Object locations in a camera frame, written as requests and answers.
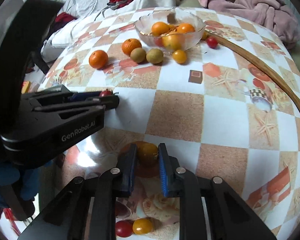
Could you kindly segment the yellow-brown fruit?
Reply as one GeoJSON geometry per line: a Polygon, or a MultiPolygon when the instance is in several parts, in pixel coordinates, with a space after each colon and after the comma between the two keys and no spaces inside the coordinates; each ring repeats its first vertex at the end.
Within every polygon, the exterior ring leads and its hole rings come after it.
{"type": "Polygon", "coordinates": [[[158,162],[158,147],[149,142],[139,142],[137,145],[138,161],[144,167],[152,167],[158,162]]]}

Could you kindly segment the orange in bowl right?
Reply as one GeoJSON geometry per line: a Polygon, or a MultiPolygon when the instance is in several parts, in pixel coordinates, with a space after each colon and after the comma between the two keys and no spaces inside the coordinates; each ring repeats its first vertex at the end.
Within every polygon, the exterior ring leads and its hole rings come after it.
{"type": "Polygon", "coordinates": [[[194,26],[189,23],[182,23],[176,27],[176,32],[181,34],[192,33],[195,31],[194,26]]]}

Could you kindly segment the longan beside mandarin left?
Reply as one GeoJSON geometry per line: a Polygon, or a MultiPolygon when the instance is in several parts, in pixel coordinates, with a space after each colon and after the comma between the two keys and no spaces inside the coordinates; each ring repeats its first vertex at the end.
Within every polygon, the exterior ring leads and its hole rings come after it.
{"type": "Polygon", "coordinates": [[[143,48],[135,48],[132,50],[130,58],[136,63],[142,63],[146,59],[146,51],[143,48]]]}

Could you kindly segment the olive tomato behind bowl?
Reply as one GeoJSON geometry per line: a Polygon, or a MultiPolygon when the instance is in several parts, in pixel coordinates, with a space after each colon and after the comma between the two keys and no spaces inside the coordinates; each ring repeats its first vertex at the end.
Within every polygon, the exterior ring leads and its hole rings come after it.
{"type": "Polygon", "coordinates": [[[203,32],[202,40],[206,40],[208,36],[209,36],[209,35],[208,35],[208,32],[206,32],[206,31],[203,32]]]}

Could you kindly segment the clear glass fruit bowl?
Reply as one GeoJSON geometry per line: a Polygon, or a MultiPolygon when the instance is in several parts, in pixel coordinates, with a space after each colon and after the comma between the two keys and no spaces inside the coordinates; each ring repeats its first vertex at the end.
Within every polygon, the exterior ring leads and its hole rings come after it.
{"type": "Polygon", "coordinates": [[[194,47],[201,40],[206,24],[204,21],[192,12],[173,8],[170,10],[155,11],[146,16],[141,16],[135,23],[134,27],[139,38],[148,47],[159,48],[167,53],[172,53],[162,45],[162,37],[171,34],[181,34],[184,36],[183,51],[194,47]],[[170,26],[170,31],[160,36],[153,36],[151,27],[155,22],[165,22],[170,26]],[[189,23],[194,26],[195,32],[181,34],[176,32],[176,27],[182,23],[189,23]]]}

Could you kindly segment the yellow tomato below bowl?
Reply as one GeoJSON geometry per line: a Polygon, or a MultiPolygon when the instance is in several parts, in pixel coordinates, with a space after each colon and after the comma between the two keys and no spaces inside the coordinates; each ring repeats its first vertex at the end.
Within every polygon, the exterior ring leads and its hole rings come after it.
{"type": "Polygon", "coordinates": [[[172,57],[174,61],[178,64],[184,64],[187,61],[187,54],[183,50],[176,50],[173,54],[172,57]]]}

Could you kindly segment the red tomato at bottom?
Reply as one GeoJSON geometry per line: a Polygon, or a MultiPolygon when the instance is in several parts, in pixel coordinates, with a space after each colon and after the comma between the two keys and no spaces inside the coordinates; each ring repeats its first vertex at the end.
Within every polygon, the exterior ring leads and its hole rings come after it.
{"type": "Polygon", "coordinates": [[[133,234],[133,226],[129,221],[118,221],[115,224],[115,233],[119,237],[130,237],[133,234]]]}

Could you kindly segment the orange mandarin near bowl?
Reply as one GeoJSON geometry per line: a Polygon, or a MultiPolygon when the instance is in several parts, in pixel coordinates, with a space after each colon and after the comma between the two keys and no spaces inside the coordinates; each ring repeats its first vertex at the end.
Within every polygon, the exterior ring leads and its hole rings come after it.
{"type": "Polygon", "coordinates": [[[130,38],[125,40],[125,42],[122,43],[121,49],[122,52],[127,55],[130,56],[131,52],[136,49],[136,48],[141,48],[141,42],[135,38],[130,38]]]}

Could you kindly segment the orange mandarin far left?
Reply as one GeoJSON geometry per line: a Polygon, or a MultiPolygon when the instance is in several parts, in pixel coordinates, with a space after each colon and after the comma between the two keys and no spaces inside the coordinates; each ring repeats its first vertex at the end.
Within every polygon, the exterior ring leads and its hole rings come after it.
{"type": "Polygon", "coordinates": [[[102,69],[108,63],[108,54],[103,50],[94,51],[89,57],[89,64],[95,69],[102,69]]]}

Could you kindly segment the longan beside mandarin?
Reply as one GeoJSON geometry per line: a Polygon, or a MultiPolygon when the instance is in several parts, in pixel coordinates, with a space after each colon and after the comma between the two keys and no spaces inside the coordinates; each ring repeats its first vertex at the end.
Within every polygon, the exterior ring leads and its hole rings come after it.
{"type": "Polygon", "coordinates": [[[152,64],[159,64],[163,61],[164,54],[160,49],[153,48],[147,52],[146,59],[152,64]]]}
{"type": "Polygon", "coordinates": [[[132,50],[130,58],[136,63],[142,63],[146,59],[146,51],[143,48],[135,48],[132,50]]]}

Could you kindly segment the yellow tomato at bottom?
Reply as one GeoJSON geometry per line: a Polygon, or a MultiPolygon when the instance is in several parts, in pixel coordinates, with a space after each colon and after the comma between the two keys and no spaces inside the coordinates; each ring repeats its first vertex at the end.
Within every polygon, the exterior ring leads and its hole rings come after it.
{"type": "Polygon", "coordinates": [[[133,223],[133,232],[136,235],[144,235],[152,232],[154,229],[153,223],[149,218],[140,218],[133,223]]]}

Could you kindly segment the red tomato with stem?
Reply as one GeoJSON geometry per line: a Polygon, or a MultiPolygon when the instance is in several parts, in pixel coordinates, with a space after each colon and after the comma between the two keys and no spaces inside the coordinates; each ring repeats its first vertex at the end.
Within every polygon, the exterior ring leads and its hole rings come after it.
{"type": "Polygon", "coordinates": [[[112,95],[113,95],[113,91],[106,89],[100,92],[99,97],[112,96],[112,95]]]}

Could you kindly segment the white sofa cover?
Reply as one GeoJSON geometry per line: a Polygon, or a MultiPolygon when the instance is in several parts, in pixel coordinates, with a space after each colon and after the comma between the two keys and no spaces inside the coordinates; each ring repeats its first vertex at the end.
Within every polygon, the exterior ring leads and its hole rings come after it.
{"type": "Polygon", "coordinates": [[[182,0],[132,0],[129,4],[119,7],[109,5],[110,0],[58,0],[63,3],[57,16],[67,14],[73,23],[67,23],[59,30],[50,30],[40,54],[45,62],[57,59],[62,51],[78,39],[84,23],[93,22],[108,16],[133,10],[154,7],[175,7],[182,0]]]}

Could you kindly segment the pink fleece blanket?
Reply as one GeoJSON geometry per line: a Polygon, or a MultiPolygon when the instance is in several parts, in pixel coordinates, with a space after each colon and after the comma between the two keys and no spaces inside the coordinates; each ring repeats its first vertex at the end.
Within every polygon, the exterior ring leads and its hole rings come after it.
{"type": "Polygon", "coordinates": [[[286,0],[198,0],[207,9],[233,14],[273,31],[288,48],[300,41],[300,25],[286,0]]]}

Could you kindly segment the orange in bowl left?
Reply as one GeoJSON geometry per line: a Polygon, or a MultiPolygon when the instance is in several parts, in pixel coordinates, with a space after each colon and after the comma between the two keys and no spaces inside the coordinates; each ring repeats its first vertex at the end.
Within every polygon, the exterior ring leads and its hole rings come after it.
{"type": "Polygon", "coordinates": [[[155,22],[151,27],[151,33],[153,36],[160,36],[170,31],[170,26],[165,22],[155,22]]]}

